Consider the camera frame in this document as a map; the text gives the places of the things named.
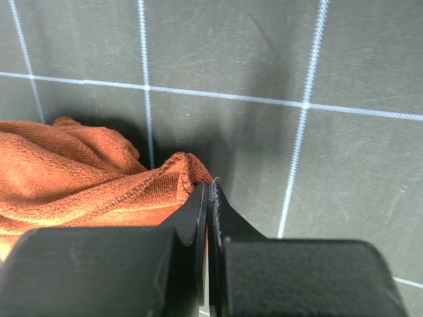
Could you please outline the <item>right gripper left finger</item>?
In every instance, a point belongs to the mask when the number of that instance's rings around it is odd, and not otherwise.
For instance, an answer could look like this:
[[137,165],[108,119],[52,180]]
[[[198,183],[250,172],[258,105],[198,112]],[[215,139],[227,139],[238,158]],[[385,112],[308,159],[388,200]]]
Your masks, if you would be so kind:
[[2,316],[197,316],[208,187],[156,227],[33,229],[1,268]]

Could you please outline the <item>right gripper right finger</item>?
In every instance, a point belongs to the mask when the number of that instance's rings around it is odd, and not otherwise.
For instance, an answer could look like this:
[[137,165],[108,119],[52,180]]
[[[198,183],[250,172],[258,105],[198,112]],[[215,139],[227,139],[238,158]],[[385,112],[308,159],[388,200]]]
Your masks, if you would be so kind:
[[363,240],[276,239],[229,204],[208,201],[212,316],[406,316],[379,250]]

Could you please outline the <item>brown towel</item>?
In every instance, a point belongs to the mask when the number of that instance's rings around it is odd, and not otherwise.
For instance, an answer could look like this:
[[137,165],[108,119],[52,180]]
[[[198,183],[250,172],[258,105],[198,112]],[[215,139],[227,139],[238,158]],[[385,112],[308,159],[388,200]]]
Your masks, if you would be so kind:
[[156,226],[212,177],[193,154],[156,169],[122,134],[69,117],[1,122],[1,259],[44,227]]

